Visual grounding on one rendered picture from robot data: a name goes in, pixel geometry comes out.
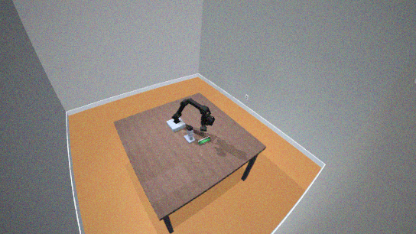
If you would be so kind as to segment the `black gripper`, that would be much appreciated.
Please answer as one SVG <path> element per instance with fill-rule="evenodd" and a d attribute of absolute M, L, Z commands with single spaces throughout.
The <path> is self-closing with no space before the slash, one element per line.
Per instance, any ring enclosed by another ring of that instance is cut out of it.
<path fill-rule="evenodd" d="M 202 126 L 200 126 L 200 131 L 201 132 L 206 132 L 206 122 L 207 122 L 207 120 L 202 120 L 201 119 L 201 122 L 200 122 L 201 125 L 202 125 Z"/>

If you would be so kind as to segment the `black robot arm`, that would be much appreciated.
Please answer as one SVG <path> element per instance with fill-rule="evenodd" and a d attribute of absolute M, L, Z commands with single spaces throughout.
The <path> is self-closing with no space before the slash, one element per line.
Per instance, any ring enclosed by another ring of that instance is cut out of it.
<path fill-rule="evenodd" d="M 197 109 L 200 110 L 200 114 L 202 115 L 201 116 L 201 119 L 202 120 L 207 120 L 207 124 L 206 125 L 211 125 L 211 126 L 213 125 L 213 123 L 215 121 L 215 118 L 210 115 L 211 112 L 210 112 L 209 108 L 207 106 L 202 106 L 198 102 L 194 101 L 192 98 L 184 99 L 183 101 L 180 102 L 179 109 L 177 110 L 177 112 L 175 112 L 173 114 L 173 117 L 172 117 L 173 118 L 173 122 L 175 124 L 177 124 L 178 122 L 180 122 L 179 121 L 179 117 L 181 117 L 181 115 L 182 115 L 181 112 L 183 111 L 184 107 L 187 104 L 191 104 L 192 106 L 194 106 L 194 107 L 196 107 Z"/>

